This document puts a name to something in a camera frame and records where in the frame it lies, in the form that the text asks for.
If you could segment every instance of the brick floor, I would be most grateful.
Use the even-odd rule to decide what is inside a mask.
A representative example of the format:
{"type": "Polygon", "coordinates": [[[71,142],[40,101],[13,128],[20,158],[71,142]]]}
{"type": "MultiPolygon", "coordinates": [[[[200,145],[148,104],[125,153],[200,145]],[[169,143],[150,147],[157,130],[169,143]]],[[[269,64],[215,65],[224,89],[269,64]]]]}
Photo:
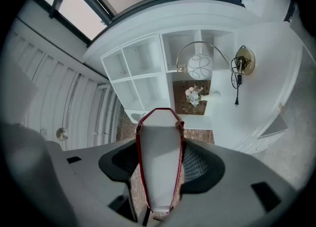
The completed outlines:
{"type": "MultiPolygon", "coordinates": [[[[202,95],[209,94],[211,82],[207,80],[192,80],[192,81],[174,81],[173,93],[175,102],[175,111],[177,114],[199,114],[203,115],[206,108],[206,101],[201,101],[195,108],[190,103],[186,102],[185,90],[189,87],[197,85],[199,88],[203,87],[202,95]]],[[[117,141],[135,137],[136,124],[133,124],[124,112],[122,107],[119,114],[117,141]]],[[[206,143],[214,143],[213,132],[211,130],[191,130],[185,129],[184,136],[188,139],[195,139],[206,143]]],[[[181,167],[180,184],[184,183],[183,167],[181,167]]],[[[175,207],[180,201],[180,186],[177,188],[177,195],[173,202],[175,207]]],[[[131,177],[131,195],[136,214],[138,215],[142,207],[146,204],[146,197],[142,181],[140,178],[139,165],[136,167],[135,172],[131,177]]],[[[161,212],[151,212],[150,218],[156,220],[163,220],[167,214],[161,212]]]]}

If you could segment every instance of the red trim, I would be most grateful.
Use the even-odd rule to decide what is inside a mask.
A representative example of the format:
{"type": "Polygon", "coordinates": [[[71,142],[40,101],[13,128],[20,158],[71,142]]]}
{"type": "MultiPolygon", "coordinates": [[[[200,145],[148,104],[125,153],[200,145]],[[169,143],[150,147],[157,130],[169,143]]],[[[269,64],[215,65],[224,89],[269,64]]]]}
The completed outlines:
{"type": "MultiPolygon", "coordinates": [[[[171,108],[156,108],[156,109],[153,109],[153,110],[150,111],[147,115],[145,115],[142,119],[139,120],[138,127],[139,127],[139,126],[142,127],[142,126],[143,126],[143,122],[144,122],[155,110],[170,110],[170,111],[174,114],[174,116],[176,117],[176,119],[181,122],[181,126],[182,126],[182,129],[183,129],[184,122],[180,119],[180,117],[176,114],[176,112],[175,112],[174,110],[172,110],[171,108]]],[[[143,161],[142,161],[142,154],[141,154],[141,149],[140,149],[140,136],[139,136],[139,131],[138,131],[138,133],[136,133],[136,146],[137,146],[137,152],[138,152],[138,161],[139,161],[139,167],[140,167],[140,176],[141,176],[141,180],[142,180],[143,187],[144,187],[144,191],[145,191],[145,196],[146,196],[147,205],[148,205],[149,209],[152,211],[152,209],[151,209],[151,207],[150,207],[149,199],[148,199],[148,191],[147,191],[147,186],[146,186],[145,177],[144,177],[143,161]]],[[[169,209],[169,210],[171,210],[171,208],[172,208],[172,203],[173,203],[175,194],[176,194],[176,192],[177,192],[177,187],[178,187],[178,184],[179,184],[179,177],[180,177],[180,172],[181,172],[182,149],[183,149],[183,138],[184,138],[183,135],[181,135],[180,138],[181,138],[181,142],[180,142],[180,156],[179,156],[178,174],[177,174],[176,185],[175,185],[175,187],[174,187],[173,197],[172,197],[172,201],[171,201],[170,209],[169,209]]]]}

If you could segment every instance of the flower vase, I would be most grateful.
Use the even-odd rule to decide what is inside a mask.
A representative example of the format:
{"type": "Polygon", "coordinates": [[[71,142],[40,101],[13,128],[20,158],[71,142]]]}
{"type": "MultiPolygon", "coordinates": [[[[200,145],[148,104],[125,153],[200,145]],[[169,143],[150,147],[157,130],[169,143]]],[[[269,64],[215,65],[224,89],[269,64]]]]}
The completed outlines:
{"type": "Polygon", "coordinates": [[[201,101],[219,101],[221,99],[221,94],[218,92],[213,92],[208,95],[201,95],[201,101]]]}

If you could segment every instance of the flower bouquet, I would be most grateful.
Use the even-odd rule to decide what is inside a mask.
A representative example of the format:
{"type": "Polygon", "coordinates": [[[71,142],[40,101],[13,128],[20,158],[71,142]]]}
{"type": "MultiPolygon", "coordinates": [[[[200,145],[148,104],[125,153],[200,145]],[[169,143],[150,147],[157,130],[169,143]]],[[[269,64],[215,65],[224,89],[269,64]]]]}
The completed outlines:
{"type": "Polygon", "coordinates": [[[201,91],[203,88],[200,89],[194,85],[194,87],[190,87],[186,90],[187,102],[191,103],[194,107],[196,107],[200,100],[201,100],[201,91]]]}

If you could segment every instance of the brass lamp base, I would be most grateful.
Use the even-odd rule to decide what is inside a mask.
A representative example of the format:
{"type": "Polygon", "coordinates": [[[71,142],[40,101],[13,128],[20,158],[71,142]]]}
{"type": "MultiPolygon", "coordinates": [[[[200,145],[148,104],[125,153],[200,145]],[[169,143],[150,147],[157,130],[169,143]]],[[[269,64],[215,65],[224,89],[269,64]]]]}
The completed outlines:
{"type": "Polygon", "coordinates": [[[246,68],[242,71],[242,75],[249,75],[255,68],[256,60],[255,55],[253,54],[252,50],[248,48],[241,48],[236,54],[236,57],[245,57],[247,60],[250,60],[249,64],[247,64],[246,68]]]}

